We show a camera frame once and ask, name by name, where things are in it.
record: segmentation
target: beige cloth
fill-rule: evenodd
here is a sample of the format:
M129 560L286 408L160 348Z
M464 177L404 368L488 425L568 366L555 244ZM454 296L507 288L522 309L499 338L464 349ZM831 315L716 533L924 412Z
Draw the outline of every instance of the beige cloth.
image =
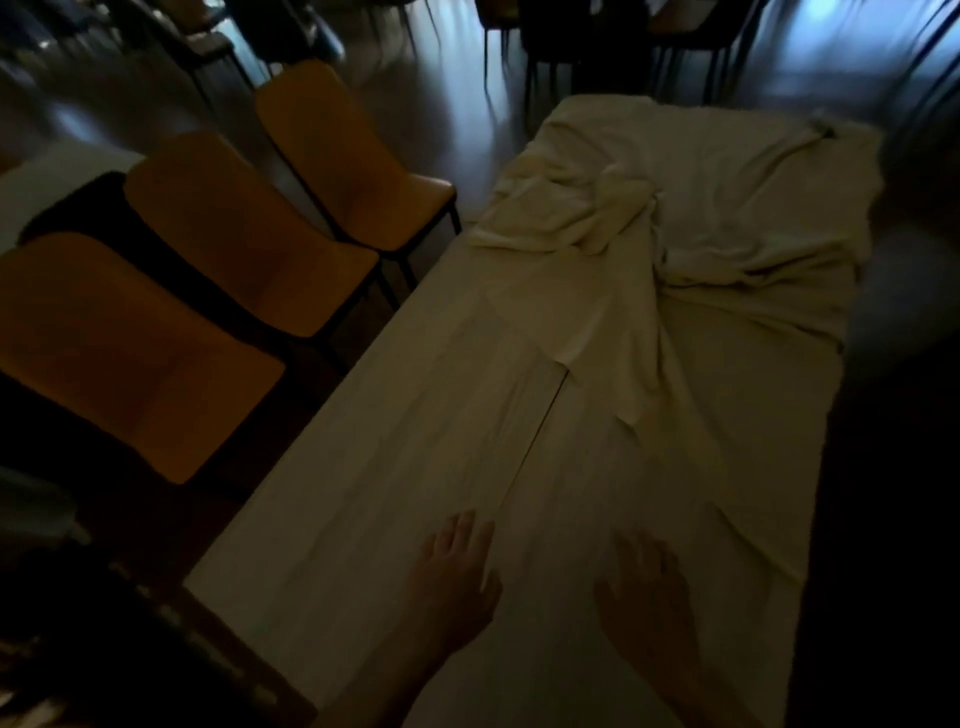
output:
M468 234L494 308L798 580L879 141L852 123L574 97ZM721 336L739 376L692 360Z

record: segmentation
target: person's left hand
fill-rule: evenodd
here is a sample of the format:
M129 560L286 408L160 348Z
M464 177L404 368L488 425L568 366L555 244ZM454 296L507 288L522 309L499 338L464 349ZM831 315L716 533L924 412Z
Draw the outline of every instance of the person's left hand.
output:
M443 661L472 642L493 619L503 592L495 570L484 582L493 523L473 538L474 511L450 516L423 544L410 572L400 624Z

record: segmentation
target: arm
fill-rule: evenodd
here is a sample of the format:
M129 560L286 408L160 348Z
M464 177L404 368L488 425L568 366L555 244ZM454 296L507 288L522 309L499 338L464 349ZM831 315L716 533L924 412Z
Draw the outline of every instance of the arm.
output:
M401 725L447 658L490 624L503 587L493 570L484 582L493 523L471 540L474 521L472 511L453 515L423 544L396 627L321 710L313 728Z
M760 728L727 683L704 666L686 579L663 542L613 537L618 594L594 584L600 626L620 656L654 689L685 728ZM637 545L642 558L637 558Z

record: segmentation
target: orange chair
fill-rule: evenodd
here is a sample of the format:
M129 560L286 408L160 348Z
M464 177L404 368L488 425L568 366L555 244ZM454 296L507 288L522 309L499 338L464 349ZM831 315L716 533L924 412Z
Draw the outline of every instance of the orange chair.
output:
M413 290L408 254L447 213L461 230L456 187L407 172L320 61L297 63L262 85L256 113L334 235L395 260Z
M317 231L222 137L194 132L164 142L124 184L144 222L253 316L320 345L376 282L396 310L374 251Z
M284 367L105 245L61 232L0 256L0 370L183 483Z

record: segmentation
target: wooden floor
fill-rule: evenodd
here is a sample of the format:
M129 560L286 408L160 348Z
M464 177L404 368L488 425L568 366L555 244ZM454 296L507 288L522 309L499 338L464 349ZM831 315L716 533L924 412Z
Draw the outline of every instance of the wooden floor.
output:
M943 129L955 116L923 120L904 130L912 106L958 51L944 43L899 95L890 90L916 47L915 37L938 0L771 0L740 83L724 101L730 106L828 112L882 125L896 134L888 146L890 188L876 209L876 256L864 278L854 312L848 351L850 386L869 382L898 361L919 352L955 328L960 314L960 226L949 214L955 188L956 146ZM416 46L406 39L396 12L380 14L383 45L374 40L359 11L325 12L347 47L342 75L370 112L387 144L412 170L456 183L465 222L476 218L502 166L512 158L551 109L542 68L531 124L523 118L525 57L514 33L501 63L496 33L490 38L490 77L483 73L484 35L470 0L432 0L435 34L420 0L411 6ZM231 36L255 83L266 79L230 21ZM121 55L105 37L84 45L51 45L28 58L24 68L0 70L0 154L30 158L51 140L77 137L149 153L168 136L215 129L320 224L292 175L273 152L256 122L250 90L227 63L201 73L213 99L211 115L189 78L163 54ZM662 97L695 104L702 94L708 57L691 54L676 83ZM561 89L569 73L561 73ZM419 276L445 250L453 232L441 223L412 255ZM394 289L406 295L399 271L388 265ZM391 311L373 294L334 333L332 342L352 363L389 321ZM320 389L329 393L337 377L321 360ZM285 411L285 426L232 466L248 487L270 469L311 413ZM219 528L228 512L203 522ZM112 514L105 516L113 521ZM131 538L137 528L131 527ZM208 543L199 538L190 562Z

